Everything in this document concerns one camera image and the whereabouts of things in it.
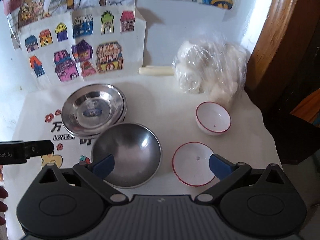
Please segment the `person's left hand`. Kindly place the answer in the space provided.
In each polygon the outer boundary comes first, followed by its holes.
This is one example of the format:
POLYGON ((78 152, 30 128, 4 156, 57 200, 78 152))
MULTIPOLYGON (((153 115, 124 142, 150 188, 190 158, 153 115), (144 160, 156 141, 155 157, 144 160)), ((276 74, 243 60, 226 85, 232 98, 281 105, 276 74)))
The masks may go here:
MULTIPOLYGON (((3 203, 3 199, 7 198, 9 196, 7 190, 5 188, 3 188, 2 186, 0 186, 0 212, 1 213, 5 213, 8 210, 8 206, 6 204, 3 203)), ((6 223, 5 218, 3 218, 2 216, 0 217, 0 226, 4 225, 6 223)))

